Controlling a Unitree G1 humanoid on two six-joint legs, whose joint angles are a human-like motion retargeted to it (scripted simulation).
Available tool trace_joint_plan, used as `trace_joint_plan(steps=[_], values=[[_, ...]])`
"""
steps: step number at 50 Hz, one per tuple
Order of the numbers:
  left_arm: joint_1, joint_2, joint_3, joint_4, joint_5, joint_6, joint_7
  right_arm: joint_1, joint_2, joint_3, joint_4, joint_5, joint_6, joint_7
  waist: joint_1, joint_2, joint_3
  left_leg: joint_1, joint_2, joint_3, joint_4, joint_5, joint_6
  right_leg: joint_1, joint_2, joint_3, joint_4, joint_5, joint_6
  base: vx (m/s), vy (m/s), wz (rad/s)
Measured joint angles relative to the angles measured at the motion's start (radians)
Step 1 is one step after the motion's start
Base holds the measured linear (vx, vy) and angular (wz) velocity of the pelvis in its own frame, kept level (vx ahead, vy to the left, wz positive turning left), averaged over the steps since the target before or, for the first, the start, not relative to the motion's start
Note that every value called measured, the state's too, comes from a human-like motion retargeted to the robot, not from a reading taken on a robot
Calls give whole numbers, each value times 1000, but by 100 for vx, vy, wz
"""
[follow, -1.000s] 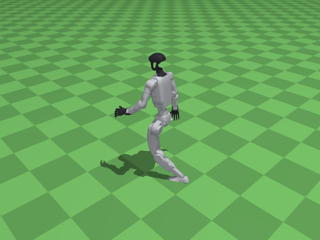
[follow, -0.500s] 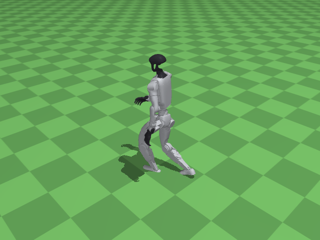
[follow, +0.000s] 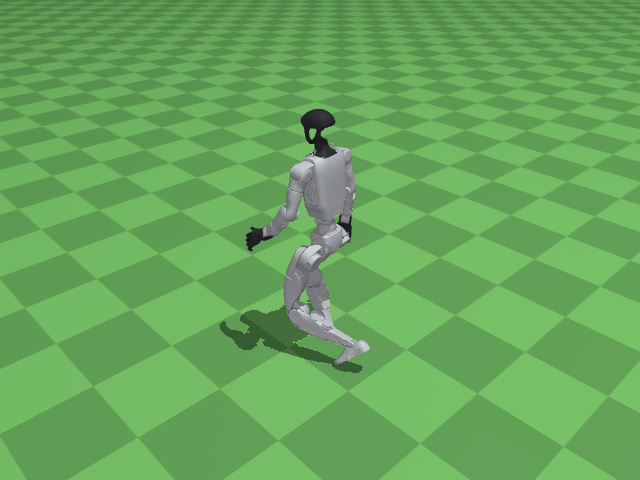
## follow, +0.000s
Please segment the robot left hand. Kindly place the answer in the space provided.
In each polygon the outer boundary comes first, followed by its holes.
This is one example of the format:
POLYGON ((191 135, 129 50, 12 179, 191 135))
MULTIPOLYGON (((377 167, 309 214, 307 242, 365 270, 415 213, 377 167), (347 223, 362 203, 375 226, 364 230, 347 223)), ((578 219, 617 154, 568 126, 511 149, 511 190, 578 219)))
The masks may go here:
MULTIPOLYGON (((265 226, 265 227, 266 227, 266 226, 265 226)), ((264 228, 264 227, 263 227, 263 228, 264 228)), ((251 248, 252 248, 253 246, 258 245, 258 244, 261 242, 261 240, 266 241, 266 240, 269 240, 269 239, 273 238, 273 236, 266 236, 266 237, 263 237, 263 234, 262 234, 262 229, 263 229, 263 228, 260 228, 260 229, 259 229, 259 228, 257 228, 257 229, 256 229, 256 228, 254 228, 254 227, 251 227, 251 230, 253 230, 253 231, 251 231, 250 233, 247 233, 247 234, 246 234, 246 237, 248 237, 248 238, 246 238, 246 242, 247 242, 247 243, 246 243, 246 245, 248 246, 248 250, 249 250, 249 251, 253 251, 251 248), (249 241, 249 240, 250 240, 250 241, 249 241), (252 244, 251 244, 251 243, 252 243, 252 244), (250 245, 250 244, 251 244, 251 245, 250 245)))

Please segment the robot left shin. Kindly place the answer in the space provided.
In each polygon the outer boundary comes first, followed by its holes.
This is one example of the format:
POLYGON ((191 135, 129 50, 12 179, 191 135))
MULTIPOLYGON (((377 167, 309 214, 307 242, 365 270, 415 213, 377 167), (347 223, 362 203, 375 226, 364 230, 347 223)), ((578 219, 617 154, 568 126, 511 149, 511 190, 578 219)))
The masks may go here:
POLYGON ((292 325, 319 339, 330 341, 348 349, 350 348, 347 346, 351 348, 355 346, 352 341, 357 342, 334 327, 329 320, 326 320, 326 318, 316 311, 312 311, 310 315, 308 315, 299 308, 292 308, 288 313, 288 317, 292 325))

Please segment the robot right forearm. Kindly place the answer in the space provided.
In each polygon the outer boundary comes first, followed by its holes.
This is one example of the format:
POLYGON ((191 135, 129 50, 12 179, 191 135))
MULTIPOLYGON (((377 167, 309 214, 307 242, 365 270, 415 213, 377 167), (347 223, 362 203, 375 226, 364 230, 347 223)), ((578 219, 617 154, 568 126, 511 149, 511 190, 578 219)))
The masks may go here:
POLYGON ((350 216, 352 215, 352 211, 353 211, 353 203, 356 198, 355 195, 356 195, 356 190, 351 196, 345 197, 344 208, 343 208, 343 211, 341 212, 341 220, 340 220, 342 223, 348 224, 350 221, 350 216))

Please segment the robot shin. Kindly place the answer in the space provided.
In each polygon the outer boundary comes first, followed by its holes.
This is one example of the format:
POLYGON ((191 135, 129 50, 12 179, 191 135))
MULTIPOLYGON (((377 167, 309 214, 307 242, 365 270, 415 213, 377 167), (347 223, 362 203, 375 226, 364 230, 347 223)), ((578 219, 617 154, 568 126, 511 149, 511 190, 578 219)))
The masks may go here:
POLYGON ((312 311, 310 315, 308 315, 299 308, 292 308, 288 313, 288 317, 292 325, 319 339, 330 341, 348 349, 350 348, 347 346, 351 348, 355 346, 352 341, 357 342, 334 327, 329 320, 326 320, 326 318, 316 311, 312 311))
POLYGON ((321 282, 314 287, 306 286, 305 289, 314 310, 333 324, 333 320, 330 313, 330 301, 328 299, 329 298, 328 290, 323 281, 322 272, 319 268, 318 270, 321 274, 321 282))

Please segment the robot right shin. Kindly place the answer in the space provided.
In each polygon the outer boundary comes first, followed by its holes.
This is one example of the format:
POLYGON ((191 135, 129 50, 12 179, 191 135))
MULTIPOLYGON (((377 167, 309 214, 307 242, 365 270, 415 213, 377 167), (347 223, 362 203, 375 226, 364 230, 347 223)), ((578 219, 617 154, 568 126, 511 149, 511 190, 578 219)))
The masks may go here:
POLYGON ((322 272, 319 268, 318 270, 321 274, 321 282, 314 287, 306 286, 305 289, 314 310, 333 324, 333 320, 330 313, 330 301, 328 299, 329 298, 328 290, 323 281, 322 272))

